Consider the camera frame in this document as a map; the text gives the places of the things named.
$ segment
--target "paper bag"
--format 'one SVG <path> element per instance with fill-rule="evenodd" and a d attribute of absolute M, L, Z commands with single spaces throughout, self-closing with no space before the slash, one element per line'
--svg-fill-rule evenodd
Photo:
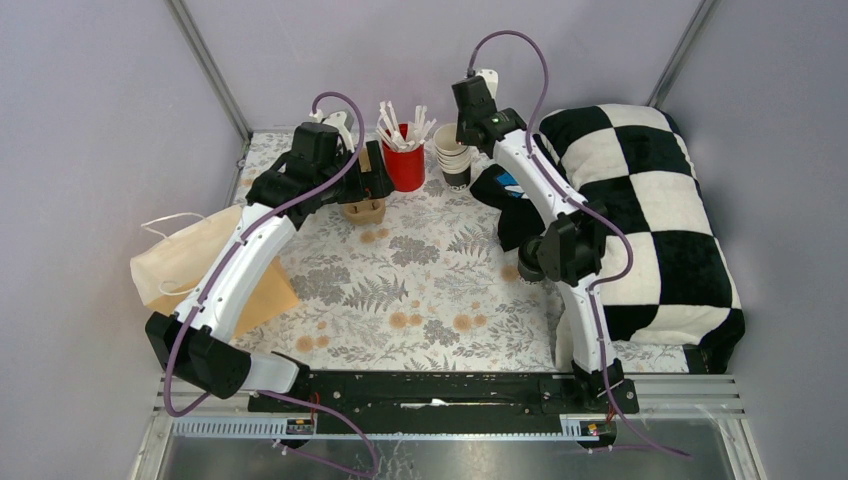
<path fill-rule="evenodd" d="M 162 236 L 162 241 L 130 260 L 133 282 L 142 303 L 164 315 L 173 313 L 221 253 L 241 217 L 238 205 L 209 217 L 196 213 L 180 213 L 162 217 L 142 225 L 145 230 Z M 170 236 L 150 225 L 186 215 L 200 220 Z M 278 258 L 271 260 L 236 325 L 234 337 L 257 327 L 297 305 L 297 296 Z"/>

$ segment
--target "pillow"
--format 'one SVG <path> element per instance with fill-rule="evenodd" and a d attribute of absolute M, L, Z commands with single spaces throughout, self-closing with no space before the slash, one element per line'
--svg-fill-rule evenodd
<path fill-rule="evenodd" d="M 633 246 L 629 275 L 604 284 L 613 340 L 695 344 L 723 373 L 745 332 L 739 295 L 712 233 L 680 130 L 650 107 L 600 105 L 546 116 L 537 142 L 568 182 L 600 200 Z M 609 233 L 600 276 L 626 264 Z"/>

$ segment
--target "metal frame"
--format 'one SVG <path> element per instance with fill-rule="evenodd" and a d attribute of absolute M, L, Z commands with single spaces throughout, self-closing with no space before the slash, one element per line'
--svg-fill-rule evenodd
<path fill-rule="evenodd" d="M 654 91 L 651 92 L 651 97 L 648 99 L 649 107 L 662 108 L 668 92 L 674 86 L 674 82 L 683 70 L 686 60 L 689 59 L 692 47 L 701 37 L 701 34 L 720 4 L 721 0 L 701 0 L 698 8 L 695 9 L 695 14 L 692 15 L 692 19 L 689 21 L 689 25 L 683 31 L 683 36 L 680 37 L 680 41 L 677 43 L 677 47 L 674 49 L 671 58 L 668 60 L 668 64 L 666 64 L 657 85 L 654 87 Z"/>
<path fill-rule="evenodd" d="M 736 381 L 732 375 L 692 375 L 692 374 L 630 374 L 639 396 L 641 413 L 631 415 L 634 419 L 705 419 L 715 422 L 721 429 L 725 448 L 737 478 L 745 480 L 765 480 L 765 472 L 751 437 L 745 409 L 739 398 Z M 251 413 L 247 411 L 248 392 L 238 392 L 234 396 L 221 400 L 209 397 L 190 415 L 172 419 L 164 410 L 164 379 L 159 384 L 159 392 L 154 404 L 153 417 L 138 453 L 137 465 L 130 475 L 131 479 L 151 480 L 157 478 L 165 459 L 167 446 L 174 436 L 191 432 L 192 424 L 203 424 L 207 428 L 215 425 L 274 425 L 281 418 L 292 414 Z M 174 407 L 181 409 L 202 393 L 197 387 L 180 379 L 174 379 L 172 397 Z M 563 422 L 573 420 L 598 419 L 597 415 L 563 415 Z M 249 430 L 228 430 L 217 428 L 219 437 L 266 438 L 267 428 Z M 419 436 L 419 440 L 442 440 L 442 436 Z M 484 436 L 458 435 L 457 440 L 475 440 Z M 500 440 L 550 440 L 545 436 L 516 435 L 499 437 Z"/>
<path fill-rule="evenodd" d="M 227 114 L 227 118 L 230 119 L 230 122 L 232 122 L 233 127 L 239 133 L 242 140 L 249 144 L 251 136 L 250 126 L 244 119 L 238 103 L 233 98 L 232 92 L 227 87 L 227 82 L 224 81 L 224 77 L 221 75 L 221 71 L 218 70 L 215 60 L 212 59 L 212 54 L 209 53 L 209 48 L 203 41 L 203 37 L 194 23 L 188 7 L 186 7 L 183 0 L 165 0 L 165 3 L 171 10 L 171 14 L 174 16 L 174 20 L 177 22 L 180 31 L 183 32 L 186 43 L 188 43 L 192 53 L 194 53 L 201 70 L 203 70 L 203 73 L 209 80 L 209 85 L 221 102 L 224 113 Z"/>

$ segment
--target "white wall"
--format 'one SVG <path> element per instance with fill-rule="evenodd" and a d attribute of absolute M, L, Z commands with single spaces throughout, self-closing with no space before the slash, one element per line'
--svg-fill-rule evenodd
<path fill-rule="evenodd" d="M 239 153 L 165 2 L 0 2 L 0 478 L 127 475 L 160 375 L 138 224 L 221 208 Z"/>
<path fill-rule="evenodd" d="M 770 479 L 848 471 L 848 3 L 726 1 L 665 108 L 748 320 L 731 369 Z"/>
<path fill-rule="evenodd" d="M 325 90 L 348 94 L 370 125 L 381 100 L 392 100 L 401 121 L 419 103 L 440 122 L 455 121 L 450 86 L 463 78 L 474 45 L 501 29 L 527 33 L 545 52 L 546 109 L 643 104 L 698 0 L 186 3 L 245 118 L 262 130 L 299 125 Z M 527 119 L 542 86 L 533 50 L 518 38 L 496 39 L 477 66 L 500 72 L 498 104 Z"/>

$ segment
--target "floral pattern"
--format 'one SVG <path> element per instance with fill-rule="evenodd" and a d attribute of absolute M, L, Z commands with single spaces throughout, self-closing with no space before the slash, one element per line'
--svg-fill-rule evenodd
<path fill-rule="evenodd" d="M 236 202 L 291 133 L 256 133 Z M 312 368 L 553 371 L 563 312 L 550 283 L 524 283 L 497 240 L 499 212 L 446 188 L 425 148 L 427 178 L 386 200 L 380 225 L 354 226 L 341 207 L 307 218 L 280 252 L 301 303 L 234 340 Z M 472 175 L 491 162 L 479 156 Z M 629 372 L 687 372 L 683 349 L 616 342 Z"/>

